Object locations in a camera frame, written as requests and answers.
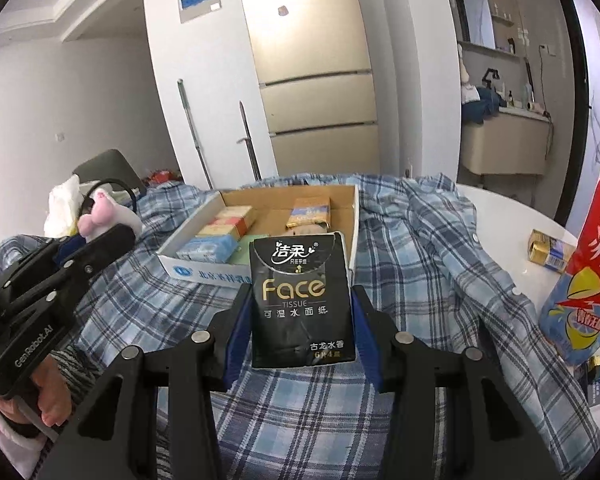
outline blue plaid shirt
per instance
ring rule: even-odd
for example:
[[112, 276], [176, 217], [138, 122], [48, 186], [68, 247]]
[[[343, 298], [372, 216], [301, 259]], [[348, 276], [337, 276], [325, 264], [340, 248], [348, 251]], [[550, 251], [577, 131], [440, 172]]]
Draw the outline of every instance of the blue plaid shirt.
[[[461, 352], [486, 327], [504, 377], [572, 478], [600, 446], [582, 391], [547, 344], [533, 304], [475, 241], [476, 213], [446, 177], [418, 180], [318, 176], [257, 186], [358, 184], [360, 232], [356, 283], [372, 304], [434, 348]], [[155, 251], [209, 197], [165, 184], [139, 200], [145, 231], [135, 250], [94, 281], [77, 309], [74, 342], [100, 367], [129, 344], [174, 346], [231, 305], [235, 289], [170, 278]], [[0, 245], [0, 269], [36, 247], [19, 236]], [[222, 462], [230, 479], [375, 479], [388, 433], [392, 394], [365, 381], [359, 361], [327, 367], [253, 370], [212, 397]], [[445, 393], [438, 389], [436, 453], [445, 459]], [[166, 408], [166, 392], [158, 402]]]

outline snack package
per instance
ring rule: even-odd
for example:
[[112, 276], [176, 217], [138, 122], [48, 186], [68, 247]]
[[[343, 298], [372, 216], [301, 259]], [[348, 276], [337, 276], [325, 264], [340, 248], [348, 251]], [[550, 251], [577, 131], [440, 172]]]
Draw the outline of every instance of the snack package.
[[576, 248], [567, 242], [535, 229], [529, 237], [529, 261], [560, 273], [567, 268], [569, 259], [575, 250]]
[[250, 261], [254, 368], [355, 361], [341, 233], [254, 240]]
[[600, 181], [578, 247], [538, 321], [569, 365], [583, 363], [600, 347]]
[[311, 225], [299, 225], [287, 229], [285, 236], [303, 236], [303, 235], [324, 235], [327, 234], [327, 227], [324, 225], [311, 224]]
[[329, 197], [298, 198], [294, 202], [294, 208], [286, 222], [286, 228], [293, 229], [315, 224], [324, 227], [326, 232], [330, 222], [331, 201]]
[[195, 237], [177, 250], [176, 256], [193, 262], [224, 264], [237, 246], [231, 235]]
[[240, 231], [238, 231], [237, 226], [232, 224], [207, 224], [202, 229], [200, 229], [200, 232], [196, 236], [201, 238], [207, 238], [224, 235], [229, 235], [233, 237], [236, 242], [240, 240]]
[[244, 218], [241, 216], [225, 216], [222, 218], [214, 218], [214, 220], [212, 222], [209, 222], [208, 225], [210, 225], [210, 226], [218, 226], [218, 225], [234, 226], [236, 228], [236, 230], [238, 231], [238, 236], [240, 238], [242, 238], [245, 234], [247, 234], [247, 231], [249, 230], [246, 222], [244, 221]]
[[222, 209], [216, 218], [243, 218], [247, 230], [256, 220], [256, 210], [250, 205], [230, 205]]

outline pink stuffed animal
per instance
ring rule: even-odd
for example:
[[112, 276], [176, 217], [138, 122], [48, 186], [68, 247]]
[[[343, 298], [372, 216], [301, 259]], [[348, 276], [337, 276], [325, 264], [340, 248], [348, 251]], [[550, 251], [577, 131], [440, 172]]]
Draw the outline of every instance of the pink stuffed animal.
[[78, 219], [78, 232], [87, 242], [104, 234], [116, 224], [131, 227], [136, 238], [142, 233], [142, 221], [138, 215], [117, 203], [102, 188], [98, 188], [93, 194], [93, 201], [91, 213]]

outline gold can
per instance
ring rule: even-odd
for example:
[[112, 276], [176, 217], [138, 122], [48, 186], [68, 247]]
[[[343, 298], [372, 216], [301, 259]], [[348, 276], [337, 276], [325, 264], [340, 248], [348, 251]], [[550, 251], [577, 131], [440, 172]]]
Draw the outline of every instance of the gold can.
[[536, 229], [532, 231], [529, 237], [529, 261], [556, 272], [564, 272], [569, 263], [569, 258], [575, 250], [576, 248], [567, 242], [553, 238]]

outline white round table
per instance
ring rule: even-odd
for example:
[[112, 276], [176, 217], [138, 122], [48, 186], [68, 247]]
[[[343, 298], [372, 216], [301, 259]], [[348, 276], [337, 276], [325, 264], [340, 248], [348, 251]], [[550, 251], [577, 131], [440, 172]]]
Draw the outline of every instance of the white round table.
[[[475, 205], [482, 247], [533, 301], [539, 314], [560, 275], [528, 260], [529, 235], [537, 229], [571, 245], [577, 243], [577, 238], [542, 213], [506, 196], [463, 184], [458, 184], [458, 189]], [[594, 406], [591, 413], [600, 427], [600, 405]]]

